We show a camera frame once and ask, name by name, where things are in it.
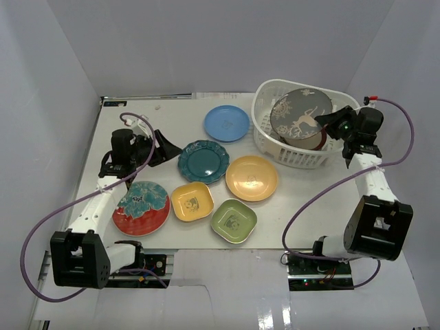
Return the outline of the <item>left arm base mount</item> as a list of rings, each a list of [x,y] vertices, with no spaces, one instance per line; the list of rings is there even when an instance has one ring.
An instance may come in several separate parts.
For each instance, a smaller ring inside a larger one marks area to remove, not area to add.
[[[142,254],[142,271],[118,272],[109,277],[106,288],[166,289],[173,273],[172,254]]]

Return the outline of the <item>grey reindeer plate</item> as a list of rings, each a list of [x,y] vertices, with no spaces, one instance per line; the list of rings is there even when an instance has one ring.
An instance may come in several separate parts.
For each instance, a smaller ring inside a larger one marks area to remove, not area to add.
[[[272,129],[281,138],[303,140],[321,132],[315,117],[332,111],[333,104],[326,93],[306,87],[290,91],[277,100],[269,118]]]

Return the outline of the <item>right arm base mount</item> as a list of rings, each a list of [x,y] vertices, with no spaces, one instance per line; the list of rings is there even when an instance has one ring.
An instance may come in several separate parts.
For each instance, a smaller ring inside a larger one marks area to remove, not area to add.
[[[280,263],[287,268],[290,292],[352,290],[353,277],[348,263],[302,258],[285,252]]]

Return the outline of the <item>dark red rimmed plate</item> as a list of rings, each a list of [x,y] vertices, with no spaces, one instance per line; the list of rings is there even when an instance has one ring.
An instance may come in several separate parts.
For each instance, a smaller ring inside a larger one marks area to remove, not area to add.
[[[311,137],[306,137],[299,140],[285,139],[283,137],[279,137],[278,140],[295,148],[317,151],[325,145],[327,141],[327,133],[324,130],[321,130]]]

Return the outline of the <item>white plastic dish bin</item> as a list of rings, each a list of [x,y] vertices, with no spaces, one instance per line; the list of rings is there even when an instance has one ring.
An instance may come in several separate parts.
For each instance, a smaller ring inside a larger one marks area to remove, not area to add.
[[[294,168],[315,169],[321,163],[340,155],[343,143],[327,135],[327,141],[320,150],[312,151],[295,148],[280,142],[278,140],[280,136],[274,132],[270,124],[270,113],[275,102],[290,91],[306,87],[326,93],[333,104],[332,113],[345,106],[354,109],[359,107],[354,98],[339,91],[283,79],[267,80],[259,86],[252,101],[253,137],[259,151],[271,156],[274,161]]]

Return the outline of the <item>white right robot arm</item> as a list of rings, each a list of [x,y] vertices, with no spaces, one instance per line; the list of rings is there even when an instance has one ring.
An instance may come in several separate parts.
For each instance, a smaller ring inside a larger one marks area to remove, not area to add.
[[[315,118],[330,138],[343,140],[342,156],[355,182],[360,201],[344,233],[322,236],[313,244],[311,268],[326,274],[335,259],[371,257],[394,261],[400,254],[413,218],[413,208],[401,203],[380,170],[382,154],[375,144],[384,116],[381,111],[346,106]]]

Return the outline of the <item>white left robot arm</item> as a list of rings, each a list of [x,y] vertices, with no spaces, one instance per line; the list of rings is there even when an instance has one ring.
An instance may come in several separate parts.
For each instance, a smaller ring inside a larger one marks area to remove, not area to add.
[[[163,226],[171,210],[166,190],[151,181],[136,181],[142,165],[154,167],[182,150],[160,131],[153,137],[118,129],[102,158],[92,197],[71,225],[50,239],[54,282],[61,287],[102,289],[110,275],[145,266],[137,240]]]

